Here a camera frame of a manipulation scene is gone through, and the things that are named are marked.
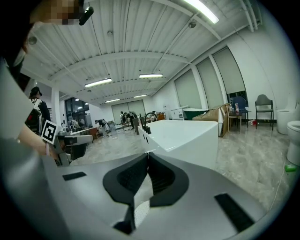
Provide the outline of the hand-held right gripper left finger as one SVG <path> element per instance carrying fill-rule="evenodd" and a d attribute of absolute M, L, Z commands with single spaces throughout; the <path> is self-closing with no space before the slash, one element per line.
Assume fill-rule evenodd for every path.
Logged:
<path fill-rule="evenodd" d="M 43 157 L 41 231 L 50 240 L 129 240 L 134 196 L 144 181 L 147 154 L 89 165 L 58 167 Z"/>

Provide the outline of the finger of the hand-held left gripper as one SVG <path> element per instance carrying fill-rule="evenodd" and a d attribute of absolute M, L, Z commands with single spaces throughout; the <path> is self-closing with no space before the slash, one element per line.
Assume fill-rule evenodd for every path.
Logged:
<path fill-rule="evenodd" d="M 85 155 L 88 143 L 82 143 L 79 145 L 70 146 L 70 157 L 71 161 L 81 158 Z"/>
<path fill-rule="evenodd" d="M 92 142 L 91 135 L 67 135 L 64 136 L 64 146 L 76 146 Z"/>

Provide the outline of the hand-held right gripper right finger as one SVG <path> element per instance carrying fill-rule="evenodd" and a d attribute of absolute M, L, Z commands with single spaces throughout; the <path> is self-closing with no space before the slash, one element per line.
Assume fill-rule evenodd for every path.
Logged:
<path fill-rule="evenodd" d="M 150 153 L 153 196 L 142 240 L 225 240 L 266 213 L 249 193 L 218 172 Z"/>

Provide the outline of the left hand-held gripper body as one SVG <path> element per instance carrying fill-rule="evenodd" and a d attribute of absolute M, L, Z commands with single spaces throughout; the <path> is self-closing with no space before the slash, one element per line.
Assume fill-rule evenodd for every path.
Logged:
<path fill-rule="evenodd" d="M 55 123 L 46 120 L 41 137 L 45 142 L 46 155 L 53 157 L 58 166 L 70 165 L 70 157 L 64 146 L 64 136 L 58 134 L 58 126 Z"/>

